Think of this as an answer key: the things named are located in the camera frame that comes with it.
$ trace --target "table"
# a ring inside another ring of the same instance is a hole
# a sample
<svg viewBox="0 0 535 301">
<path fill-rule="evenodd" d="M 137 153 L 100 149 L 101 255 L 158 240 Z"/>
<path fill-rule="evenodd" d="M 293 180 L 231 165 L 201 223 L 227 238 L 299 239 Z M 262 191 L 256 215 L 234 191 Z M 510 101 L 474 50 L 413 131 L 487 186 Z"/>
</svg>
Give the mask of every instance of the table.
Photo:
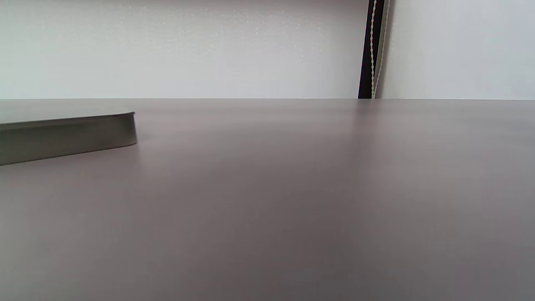
<svg viewBox="0 0 535 301">
<path fill-rule="evenodd" d="M 535 102 L 46 101 L 139 143 L 0 167 L 2 301 L 535 298 Z"/>
</svg>

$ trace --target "white wall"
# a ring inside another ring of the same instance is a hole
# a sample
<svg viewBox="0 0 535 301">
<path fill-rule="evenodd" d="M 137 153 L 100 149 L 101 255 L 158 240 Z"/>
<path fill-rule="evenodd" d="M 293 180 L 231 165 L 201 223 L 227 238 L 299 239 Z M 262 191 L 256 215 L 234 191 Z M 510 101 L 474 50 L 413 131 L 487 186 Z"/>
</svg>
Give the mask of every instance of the white wall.
<svg viewBox="0 0 535 301">
<path fill-rule="evenodd" d="M 535 1 L 392 0 L 383 98 L 535 99 Z"/>
<path fill-rule="evenodd" d="M 0 99 L 357 97 L 368 0 L 1 0 Z"/>
</svg>

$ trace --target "metal tray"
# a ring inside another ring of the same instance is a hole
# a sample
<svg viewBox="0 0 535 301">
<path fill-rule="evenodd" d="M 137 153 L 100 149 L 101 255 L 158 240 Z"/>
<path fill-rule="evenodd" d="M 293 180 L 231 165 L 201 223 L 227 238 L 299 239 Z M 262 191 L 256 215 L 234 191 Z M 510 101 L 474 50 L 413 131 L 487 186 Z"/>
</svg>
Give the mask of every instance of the metal tray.
<svg viewBox="0 0 535 301">
<path fill-rule="evenodd" d="M 130 110 L 0 102 L 0 165 L 136 143 Z"/>
</svg>

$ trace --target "black window frame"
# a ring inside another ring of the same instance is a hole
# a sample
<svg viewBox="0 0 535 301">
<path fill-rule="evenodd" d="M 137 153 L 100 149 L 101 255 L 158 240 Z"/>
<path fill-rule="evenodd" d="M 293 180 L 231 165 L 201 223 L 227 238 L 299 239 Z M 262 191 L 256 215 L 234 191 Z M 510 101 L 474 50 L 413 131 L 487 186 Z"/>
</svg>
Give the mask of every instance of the black window frame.
<svg viewBox="0 0 535 301">
<path fill-rule="evenodd" d="M 368 20 L 366 22 L 366 35 L 364 40 L 364 54 L 362 57 L 361 68 L 361 82 L 358 89 L 359 99 L 370 99 L 372 97 L 371 87 L 371 51 L 370 51 L 370 29 L 373 13 L 373 4 L 375 0 L 369 0 L 368 4 Z M 377 66 L 377 55 L 379 53 L 379 39 L 381 36 L 381 27 L 383 25 L 383 11 L 385 8 L 385 0 L 377 0 L 375 10 L 375 17 L 373 19 L 373 58 L 374 64 Z"/>
</svg>

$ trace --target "white cord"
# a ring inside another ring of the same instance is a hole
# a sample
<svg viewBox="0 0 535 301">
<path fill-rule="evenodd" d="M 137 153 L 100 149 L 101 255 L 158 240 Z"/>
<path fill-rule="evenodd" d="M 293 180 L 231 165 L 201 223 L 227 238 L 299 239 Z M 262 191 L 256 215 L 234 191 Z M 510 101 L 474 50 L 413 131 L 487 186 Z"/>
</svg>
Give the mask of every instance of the white cord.
<svg viewBox="0 0 535 301">
<path fill-rule="evenodd" d="M 373 0 L 373 9 L 371 12 L 370 25 L 370 54 L 371 54 L 371 98 L 375 98 L 375 63 L 373 60 L 373 24 L 375 23 L 375 10 L 377 8 L 377 0 Z"/>
<path fill-rule="evenodd" d="M 385 44 L 386 44 L 386 35 L 388 30 L 388 15 L 390 13 L 390 2 L 391 0 L 387 0 L 386 5 L 386 13 L 384 17 L 384 37 L 383 37 L 383 46 L 381 47 L 381 58 L 379 63 L 379 71 L 377 72 L 377 82 L 375 79 L 375 63 L 373 61 L 373 24 L 374 24 L 374 18 L 375 18 L 375 10 L 377 8 L 377 0 L 373 1 L 373 11 L 372 11 L 372 19 L 371 19 L 371 26 L 370 26 L 370 51 L 371 51 L 371 98 L 375 99 L 377 94 L 377 88 L 379 87 L 379 78 L 381 76 L 381 71 L 383 70 L 383 57 L 385 54 Z"/>
</svg>

